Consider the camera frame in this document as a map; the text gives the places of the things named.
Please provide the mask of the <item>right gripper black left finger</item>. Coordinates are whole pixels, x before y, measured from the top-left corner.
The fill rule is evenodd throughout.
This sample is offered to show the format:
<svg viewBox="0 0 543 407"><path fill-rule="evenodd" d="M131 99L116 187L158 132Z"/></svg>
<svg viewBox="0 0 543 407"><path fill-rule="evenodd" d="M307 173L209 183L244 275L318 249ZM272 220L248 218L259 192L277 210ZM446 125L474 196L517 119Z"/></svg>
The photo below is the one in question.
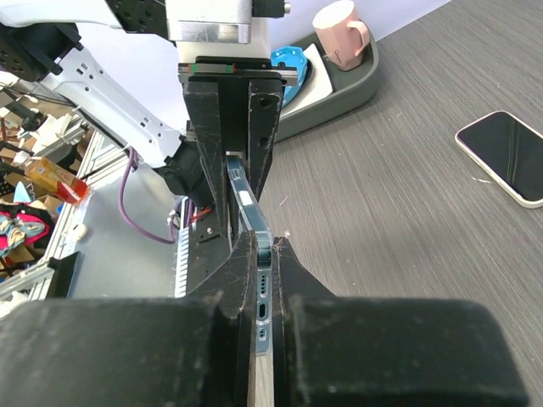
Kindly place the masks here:
<svg viewBox="0 0 543 407"><path fill-rule="evenodd" d="M184 298L48 299L1 324L4 406L252 406L257 239Z"/></svg>

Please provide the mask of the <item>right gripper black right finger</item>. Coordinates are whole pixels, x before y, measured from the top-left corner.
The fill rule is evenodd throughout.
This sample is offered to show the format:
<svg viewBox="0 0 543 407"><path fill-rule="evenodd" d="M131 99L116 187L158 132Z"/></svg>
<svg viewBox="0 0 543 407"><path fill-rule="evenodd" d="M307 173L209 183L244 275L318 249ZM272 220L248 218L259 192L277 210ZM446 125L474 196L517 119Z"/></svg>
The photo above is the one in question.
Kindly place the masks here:
<svg viewBox="0 0 543 407"><path fill-rule="evenodd" d="M474 301L341 297L273 248L278 406L526 406L503 331Z"/></svg>

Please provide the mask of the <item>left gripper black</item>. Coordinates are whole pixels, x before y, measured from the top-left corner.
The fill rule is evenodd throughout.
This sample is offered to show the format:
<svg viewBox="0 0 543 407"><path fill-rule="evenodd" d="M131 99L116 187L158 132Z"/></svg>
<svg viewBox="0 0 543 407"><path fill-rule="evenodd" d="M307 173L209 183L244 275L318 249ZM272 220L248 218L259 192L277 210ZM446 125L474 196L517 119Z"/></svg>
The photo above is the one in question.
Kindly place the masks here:
<svg viewBox="0 0 543 407"><path fill-rule="evenodd" d="M287 83L270 62L268 20L291 11L288 1L167 1L168 39L179 55L178 73L188 75L271 72ZM226 149L227 99L216 81L189 81L183 98L191 120L208 186L214 199L217 230L228 233ZM249 184L260 199L272 163L283 84L278 79L249 82L247 169Z"/></svg>

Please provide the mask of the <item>black smartphone gold edge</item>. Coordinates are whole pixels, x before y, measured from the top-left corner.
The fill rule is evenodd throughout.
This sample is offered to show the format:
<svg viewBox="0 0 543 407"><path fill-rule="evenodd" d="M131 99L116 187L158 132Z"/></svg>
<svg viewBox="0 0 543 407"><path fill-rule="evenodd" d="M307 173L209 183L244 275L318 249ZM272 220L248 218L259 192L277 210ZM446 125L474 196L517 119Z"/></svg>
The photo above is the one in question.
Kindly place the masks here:
<svg viewBox="0 0 543 407"><path fill-rule="evenodd" d="M496 110L464 126L456 145L520 206L542 206L542 133Z"/></svg>

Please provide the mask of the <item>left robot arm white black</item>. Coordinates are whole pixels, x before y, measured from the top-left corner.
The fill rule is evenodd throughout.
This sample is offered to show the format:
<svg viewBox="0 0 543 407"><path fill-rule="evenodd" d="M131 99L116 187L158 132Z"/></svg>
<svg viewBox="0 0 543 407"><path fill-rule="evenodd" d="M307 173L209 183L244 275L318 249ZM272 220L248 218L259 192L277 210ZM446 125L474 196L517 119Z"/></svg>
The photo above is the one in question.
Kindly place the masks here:
<svg viewBox="0 0 543 407"><path fill-rule="evenodd" d="M243 219L263 231L256 203L272 164L283 94L293 68L271 61L268 21L286 1L4 1L1 66L77 107L129 147L176 195L210 209L213 232ZM116 82L83 43L81 23L149 34L176 47L190 130L153 115Z"/></svg>

